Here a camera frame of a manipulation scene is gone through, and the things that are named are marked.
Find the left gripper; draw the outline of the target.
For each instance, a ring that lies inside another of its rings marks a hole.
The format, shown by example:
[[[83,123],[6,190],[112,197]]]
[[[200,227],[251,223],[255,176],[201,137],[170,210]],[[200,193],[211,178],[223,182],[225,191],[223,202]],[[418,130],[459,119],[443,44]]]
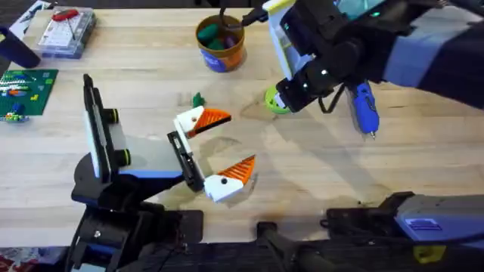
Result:
[[[178,114],[174,123],[186,138],[193,138],[230,121],[231,114],[224,110],[198,106]],[[244,188],[256,161],[255,155],[249,156],[203,182],[177,131],[168,133],[165,140],[149,140],[126,136],[118,124],[110,128],[105,144],[90,125],[87,131],[89,153],[75,168],[71,198],[97,209],[124,212],[182,182],[194,192],[204,186],[205,194],[220,202]]]

